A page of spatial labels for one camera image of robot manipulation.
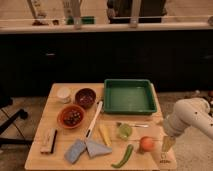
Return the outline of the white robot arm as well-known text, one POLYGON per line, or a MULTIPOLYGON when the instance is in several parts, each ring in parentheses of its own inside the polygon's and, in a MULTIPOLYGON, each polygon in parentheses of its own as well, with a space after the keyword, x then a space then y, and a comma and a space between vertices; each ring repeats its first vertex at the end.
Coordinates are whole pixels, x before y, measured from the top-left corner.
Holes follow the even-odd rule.
POLYGON ((168 152, 189 127, 195 127, 213 140, 213 116, 210 115, 210 103, 204 98, 178 100, 173 112, 162 121, 166 135, 163 137, 162 151, 168 152))

